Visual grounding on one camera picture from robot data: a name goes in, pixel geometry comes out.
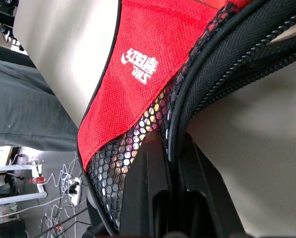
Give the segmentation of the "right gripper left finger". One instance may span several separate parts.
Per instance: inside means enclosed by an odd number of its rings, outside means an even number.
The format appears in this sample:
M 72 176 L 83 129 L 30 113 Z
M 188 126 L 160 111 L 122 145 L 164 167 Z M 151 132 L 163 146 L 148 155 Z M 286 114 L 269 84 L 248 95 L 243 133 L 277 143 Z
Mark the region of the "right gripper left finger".
M 119 235 L 162 238 L 169 231 L 171 195 L 159 131 L 150 132 L 126 174 Z

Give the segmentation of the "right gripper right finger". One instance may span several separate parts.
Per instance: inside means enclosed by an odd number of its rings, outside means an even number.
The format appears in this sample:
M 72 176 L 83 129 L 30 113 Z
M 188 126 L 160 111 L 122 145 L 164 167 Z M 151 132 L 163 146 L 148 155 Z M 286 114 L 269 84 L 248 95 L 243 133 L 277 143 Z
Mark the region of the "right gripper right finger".
M 240 218 L 221 174 L 189 134 L 177 165 L 179 229 L 190 238 L 228 238 L 240 232 Z

